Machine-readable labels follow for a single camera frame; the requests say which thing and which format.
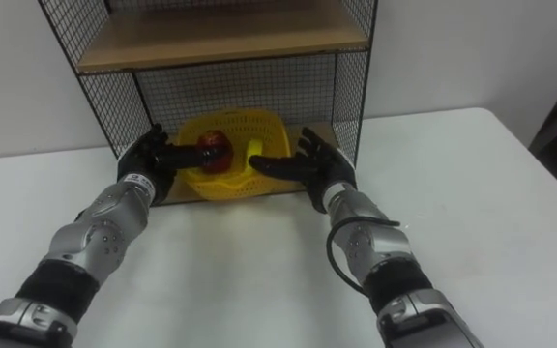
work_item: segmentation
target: wooden shelf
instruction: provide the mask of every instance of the wooden shelf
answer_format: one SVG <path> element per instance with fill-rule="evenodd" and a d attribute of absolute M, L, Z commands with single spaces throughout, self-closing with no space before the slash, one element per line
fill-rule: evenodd
<path fill-rule="evenodd" d="M 81 72 L 365 48 L 337 0 L 113 14 L 81 57 Z"/>
<path fill-rule="evenodd" d="M 309 127 L 328 143 L 338 147 L 337 139 L 335 138 L 335 132 L 333 131 L 330 122 L 313 122 L 302 125 L 293 125 L 287 126 L 287 136 L 289 137 L 289 144 L 291 144 L 291 152 L 293 154 L 296 153 L 298 139 L 300 139 L 300 133 L 302 132 L 302 128 L 304 127 Z M 284 182 L 284 185 L 281 188 L 277 188 L 272 194 L 297 192 L 304 189 L 305 188 L 299 183 Z M 203 200 L 204 199 L 199 197 L 199 195 L 195 191 L 193 191 L 188 184 L 179 180 L 179 178 L 176 176 L 173 188 L 162 204 L 179 204 L 198 202 Z"/>

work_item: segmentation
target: metal wire rack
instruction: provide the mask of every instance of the metal wire rack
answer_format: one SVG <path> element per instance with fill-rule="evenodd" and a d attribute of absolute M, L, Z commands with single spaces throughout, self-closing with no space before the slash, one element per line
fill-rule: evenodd
<path fill-rule="evenodd" d="M 260 107 L 285 124 L 328 122 L 352 160 L 366 95 L 370 49 L 152 69 L 82 72 L 83 53 L 114 13 L 249 6 L 284 0 L 38 0 L 115 156 L 161 123 L 176 132 L 189 118 L 231 107 Z M 340 0 L 372 44 L 378 0 Z"/>

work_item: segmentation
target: white wall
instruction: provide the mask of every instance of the white wall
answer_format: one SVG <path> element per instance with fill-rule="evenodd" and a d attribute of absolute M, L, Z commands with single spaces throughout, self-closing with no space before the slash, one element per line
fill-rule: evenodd
<path fill-rule="evenodd" d="M 0 156 L 104 144 L 37 1 L 0 0 Z"/>
<path fill-rule="evenodd" d="M 380 0 L 366 115 L 482 106 L 525 145 L 557 100 L 557 0 Z"/>
<path fill-rule="evenodd" d="M 527 144 L 557 99 L 557 1 L 380 0 L 367 116 L 484 106 Z M 0 156 L 105 144 L 34 0 L 0 0 Z"/>

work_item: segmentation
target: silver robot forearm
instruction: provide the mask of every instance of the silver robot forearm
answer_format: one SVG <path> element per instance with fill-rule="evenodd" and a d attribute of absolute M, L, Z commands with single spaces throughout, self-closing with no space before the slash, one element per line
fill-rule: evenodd
<path fill-rule="evenodd" d="M 18 293 L 0 304 L 0 347 L 67 347 L 96 292 L 147 226 L 153 184 L 129 174 L 53 236 Z"/>
<path fill-rule="evenodd" d="M 388 347 L 483 347 L 446 297 L 433 289 L 405 234 L 368 197 L 338 183 L 326 190 L 323 202 L 334 243 L 369 297 Z"/>

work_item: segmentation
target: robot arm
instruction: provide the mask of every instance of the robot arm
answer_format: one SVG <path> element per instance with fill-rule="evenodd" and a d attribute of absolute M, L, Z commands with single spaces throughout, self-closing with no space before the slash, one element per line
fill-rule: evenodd
<path fill-rule="evenodd" d="M 147 226 L 150 205 L 166 197 L 176 169 L 224 151 L 166 140 L 159 125 L 137 140 L 118 161 L 118 182 L 55 233 L 34 273 L 0 304 L 0 348 L 70 347 L 76 325 Z"/>
<path fill-rule="evenodd" d="M 357 191 L 354 167 L 314 132 L 303 130 L 294 158 L 253 157 L 261 173 L 300 181 L 312 205 L 331 218 L 326 249 L 333 269 L 368 297 L 387 347 L 483 347 L 421 270 L 407 237 L 366 195 Z M 357 282 L 338 267 L 332 244 L 344 253 Z"/>
<path fill-rule="evenodd" d="M 369 298 L 387 347 L 483 347 L 444 294 L 433 288 L 405 234 L 363 193 L 334 184 L 323 202 L 332 241 Z"/>

